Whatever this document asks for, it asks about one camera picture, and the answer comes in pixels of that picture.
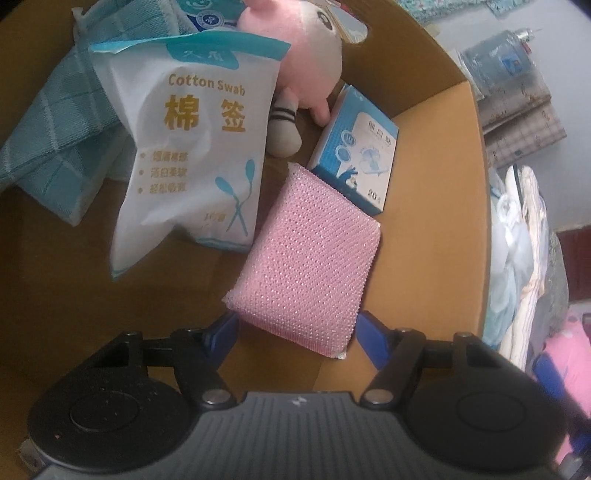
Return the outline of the pink scrubbing sponge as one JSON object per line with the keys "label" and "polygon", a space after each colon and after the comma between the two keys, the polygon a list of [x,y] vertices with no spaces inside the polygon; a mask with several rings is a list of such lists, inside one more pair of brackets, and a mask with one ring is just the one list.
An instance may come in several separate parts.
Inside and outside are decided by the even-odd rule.
{"label": "pink scrubbing sponge", "polygon": [[346,352],[381,225],[297,163],[223,302],[245,322],[328,358]]}

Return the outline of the blue white bandage box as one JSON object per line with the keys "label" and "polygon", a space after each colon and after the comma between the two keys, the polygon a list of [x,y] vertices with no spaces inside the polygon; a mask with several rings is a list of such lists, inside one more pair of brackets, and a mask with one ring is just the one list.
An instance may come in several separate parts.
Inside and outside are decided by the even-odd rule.
{"label": "blue white bandage box", "polygon": [[308,170],[367,215],[385,209],[399,127],[374,103],[346,84],[332,108]]}

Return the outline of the white cotton swab bag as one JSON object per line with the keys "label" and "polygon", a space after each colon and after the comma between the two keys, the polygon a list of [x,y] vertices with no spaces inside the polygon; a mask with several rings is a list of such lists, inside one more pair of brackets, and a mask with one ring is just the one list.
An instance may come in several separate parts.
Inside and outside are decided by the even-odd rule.
{"label": "white cotton swab bag", "polygon": [[235,30],[90,48],[136,154],[110,252],[119,276],[174,230],[245,252],[252,245],[267,117],[286,42]]}

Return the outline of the light blue towel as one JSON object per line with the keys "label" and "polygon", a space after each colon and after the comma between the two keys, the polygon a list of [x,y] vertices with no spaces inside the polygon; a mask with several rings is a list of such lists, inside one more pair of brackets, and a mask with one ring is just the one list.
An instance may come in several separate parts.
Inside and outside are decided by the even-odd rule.
{"label": "light blue towel", "polygon": [[132,141],[91,64],[94,43],[195,32],[175,1],[98,1],[75,7],[74,44],[1,148],[1,186],[16,185],[72,226],[109,169],[131,165]]}

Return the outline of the pink round plush toy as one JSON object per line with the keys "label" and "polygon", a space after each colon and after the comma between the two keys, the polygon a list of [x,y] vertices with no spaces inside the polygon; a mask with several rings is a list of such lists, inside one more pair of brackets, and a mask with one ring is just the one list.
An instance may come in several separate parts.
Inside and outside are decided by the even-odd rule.
{"label": "pink round plush toy", "polygon": [[328,98],[342,75],[342,39],[324,8],[310,1],[246,1],[238,30],[290,44],[280,62],[270,108],[266,152],[276,158],[301,149],[297,111],[324,128],[331,121]]}

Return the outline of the blue white wet wipes pack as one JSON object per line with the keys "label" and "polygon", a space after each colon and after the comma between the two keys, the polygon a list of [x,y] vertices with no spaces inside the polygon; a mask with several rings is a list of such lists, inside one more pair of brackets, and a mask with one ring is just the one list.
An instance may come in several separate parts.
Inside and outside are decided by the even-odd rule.
{"label": "blue white wet wipes pack", "polygon": [[178,5],[198,31],[235,28],[246,8],[242,0],[179,0]]}

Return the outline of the pink quilt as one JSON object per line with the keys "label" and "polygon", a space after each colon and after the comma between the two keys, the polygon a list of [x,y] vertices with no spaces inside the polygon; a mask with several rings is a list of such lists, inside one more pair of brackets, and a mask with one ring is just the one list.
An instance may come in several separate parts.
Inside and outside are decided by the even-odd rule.
{"label": "pink quilt", "polygon": [[590,339],[583,313],[569,308],[558,332],[545,342],[543,354],[553,363],[566,392],[590,418]]}

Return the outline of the dark red door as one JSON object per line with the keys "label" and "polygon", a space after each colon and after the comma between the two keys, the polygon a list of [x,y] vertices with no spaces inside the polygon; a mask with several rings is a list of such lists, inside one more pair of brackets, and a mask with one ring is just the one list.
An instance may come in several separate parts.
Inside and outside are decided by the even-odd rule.
{"label": "dark red door", "polygon": [[591,227],[557,234],[561,244],[571,302],[587,301],[591,295]]}

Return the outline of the folded checkered mats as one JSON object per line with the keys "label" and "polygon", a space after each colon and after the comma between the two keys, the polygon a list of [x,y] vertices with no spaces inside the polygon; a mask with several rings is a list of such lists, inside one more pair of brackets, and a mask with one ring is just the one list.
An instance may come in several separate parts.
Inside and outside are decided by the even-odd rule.
{"label": "folded checkered mats", "polygon": [[490,167],[504,167],[567,137],[543,76],[535,71],[478,101]]}

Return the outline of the water dispenser with bottle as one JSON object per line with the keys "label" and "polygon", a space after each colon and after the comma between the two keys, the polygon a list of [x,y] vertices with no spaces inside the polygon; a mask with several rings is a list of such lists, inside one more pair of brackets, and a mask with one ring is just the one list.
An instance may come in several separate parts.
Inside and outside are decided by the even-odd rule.
{"label": "water dispenser with bottle", "polygon": [[529,46],[534,38],[535,31],[529,28],[505,30],[457,54],[478,100],[534,69]]}

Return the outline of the teal floral wall cloth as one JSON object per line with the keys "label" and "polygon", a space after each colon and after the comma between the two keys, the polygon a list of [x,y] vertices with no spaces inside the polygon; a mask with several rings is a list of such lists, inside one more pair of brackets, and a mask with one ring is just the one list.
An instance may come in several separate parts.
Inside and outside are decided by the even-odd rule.
{"label": "teal floral wall cloth", "polygon": [[487,6],[496,17],[529,3],[529,0],[398,0],[397,4],[417,22],[429,24],[480,5]]}

